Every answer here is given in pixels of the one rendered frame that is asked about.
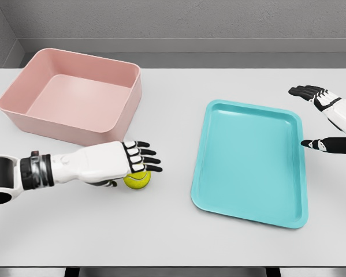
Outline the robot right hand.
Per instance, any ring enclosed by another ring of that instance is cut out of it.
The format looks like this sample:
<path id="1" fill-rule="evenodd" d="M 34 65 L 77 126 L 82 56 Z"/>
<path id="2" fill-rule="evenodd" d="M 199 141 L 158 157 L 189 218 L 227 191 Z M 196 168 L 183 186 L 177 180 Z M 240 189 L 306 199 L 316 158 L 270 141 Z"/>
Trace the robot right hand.
<path id="1" fill-rule="evenodd" d="M 328 89 L 306 85 L 289 89 L 288 93 L 312 103 L 338 130 L 346 134 L 346 99 Z M 331 154 L 346 154 L 346 137 L 303 140 L 302 146 Z"/>

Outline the pink plastic basket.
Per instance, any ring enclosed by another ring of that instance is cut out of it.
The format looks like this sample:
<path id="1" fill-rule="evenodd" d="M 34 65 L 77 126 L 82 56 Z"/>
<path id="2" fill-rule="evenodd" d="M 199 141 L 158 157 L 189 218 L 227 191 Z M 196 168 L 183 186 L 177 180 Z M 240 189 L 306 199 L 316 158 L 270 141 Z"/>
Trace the pink plastic basket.
<path id="1" fill-rule="evenodd" d="M 124 139 L 142 97 L 134 63 L 38 51 L 0 98 L 22 131 L 90 146 Z"/>

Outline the blue plastic tray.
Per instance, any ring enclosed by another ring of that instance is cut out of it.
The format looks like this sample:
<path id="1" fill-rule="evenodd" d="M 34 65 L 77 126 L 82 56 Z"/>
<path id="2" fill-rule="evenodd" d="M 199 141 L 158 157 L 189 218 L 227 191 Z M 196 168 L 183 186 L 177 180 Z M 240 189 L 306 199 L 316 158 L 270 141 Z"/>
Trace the blue plastic tray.
<path id="1" fill-rule="evenodd" d="M 216 214 L 299 229 L 308 221 L 302 120 L 295 113 L 214 100 L 204 115 L 192 202 Z"/>

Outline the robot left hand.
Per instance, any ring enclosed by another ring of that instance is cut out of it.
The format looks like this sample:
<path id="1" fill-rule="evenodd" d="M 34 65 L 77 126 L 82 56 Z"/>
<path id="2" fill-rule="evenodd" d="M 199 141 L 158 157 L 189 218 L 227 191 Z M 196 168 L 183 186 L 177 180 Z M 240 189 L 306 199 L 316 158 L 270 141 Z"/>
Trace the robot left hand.
<path id="1" fill-rule="evenodd" d="M 82 149 L 85 164 L 81 166 L 78 179 L 87 184 L 111 182 L 145 171 L 162 172 L 161 161 L 143 141 L 114 141 Z"/>

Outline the yellow tennis ball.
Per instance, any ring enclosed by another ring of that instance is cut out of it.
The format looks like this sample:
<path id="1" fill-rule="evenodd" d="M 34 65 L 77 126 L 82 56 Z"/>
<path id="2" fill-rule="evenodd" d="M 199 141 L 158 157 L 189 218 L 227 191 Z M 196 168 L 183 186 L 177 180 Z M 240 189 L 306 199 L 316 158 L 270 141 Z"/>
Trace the yellow tennis ball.
<path id="1" fill-rule="evenodd" d="M 138 173 L 128 174 L 126 177 L 123 178 L 123 182 L 126 184 L 127 187 L 134 190 L 138 190 L 147 186 L 150 182 L 150 179 L 150 171 L 141 171 Z"/>

